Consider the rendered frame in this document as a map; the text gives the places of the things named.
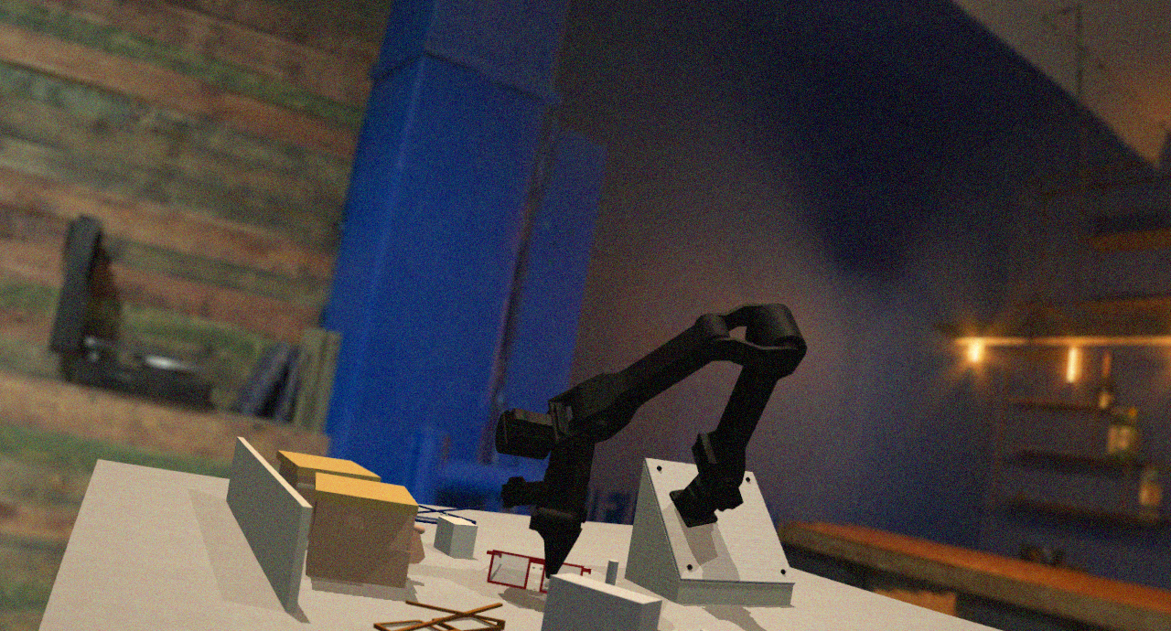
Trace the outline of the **red glasses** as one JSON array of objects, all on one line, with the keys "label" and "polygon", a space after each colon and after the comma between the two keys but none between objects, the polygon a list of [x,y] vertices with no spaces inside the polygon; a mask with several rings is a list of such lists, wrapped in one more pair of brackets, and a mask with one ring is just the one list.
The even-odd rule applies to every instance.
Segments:
[{"label": "red glasses", "polygon": [[[543,565],[539,568],[539,570],[543,570],[540,591],[547,594],[549,579],[545,578],[545,558],[532,558],[530,556],[519,555],[519,553],[492,553],[489,572],[487,572],[487,583],[526,590],[528,577],[530,577],[530,563],[537,563]],[[564,561],[557,575],[561,575],[561,572],[571,572],[573,575],[583,576],[583,572],[591,575],[591,569]]]}]

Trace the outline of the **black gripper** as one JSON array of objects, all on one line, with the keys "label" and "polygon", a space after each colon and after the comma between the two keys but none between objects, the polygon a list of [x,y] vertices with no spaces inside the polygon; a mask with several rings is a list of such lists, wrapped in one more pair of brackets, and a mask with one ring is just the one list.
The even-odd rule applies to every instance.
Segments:
[{"label": "black gripper", "polygon": [[549,460],[545,474],[552,478],[547,507],[530,515],[530,530],[543,536],[545,578],[557,575],[586,523],[586,492],[591,467],[575,467]]}]

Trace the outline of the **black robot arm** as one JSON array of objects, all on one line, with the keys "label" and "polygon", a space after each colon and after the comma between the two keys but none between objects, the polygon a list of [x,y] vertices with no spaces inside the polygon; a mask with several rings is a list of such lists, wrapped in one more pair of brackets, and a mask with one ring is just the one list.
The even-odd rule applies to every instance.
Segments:
[{"label": "black robot arm", "polygon": [[[738,325],[747,325],[744,339],[730,337]],[[804,336],[787,306],[737,306],[727,313],[700,315],[684,334],[657,348],[648,357],[618,373],[596,373],[571,390],[555,395],[548,412],[507,410],[495,431],[495,450],[501,455],[536,457],[549,452],[553,462],[591,467],[596,443],[626,427],[641,404],[660,395],[689,373],[712,361],[744,365],[737,377],[718,428],[698,433],[692,455],[698,476],[689,487],[669,495],[690,527],[718,521],[715,510],[744,505],[746,447],[778,380],[795,371],[806,356]],[[567,407],[573,419],[568,421]],[[523,481],[509,476],[501,485],[504,508],[548,503],[552,478]]]}]

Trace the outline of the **grey flat rectangular panel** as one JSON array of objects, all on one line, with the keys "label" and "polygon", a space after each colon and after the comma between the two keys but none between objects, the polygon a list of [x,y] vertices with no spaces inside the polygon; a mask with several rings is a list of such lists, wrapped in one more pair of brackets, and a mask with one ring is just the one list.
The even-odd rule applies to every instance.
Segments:
[{"label": "grey flat rectangular panel", "polygon": [[237,438],[226,501],[286,613],[296,613],[311,505],[244,438]]}]

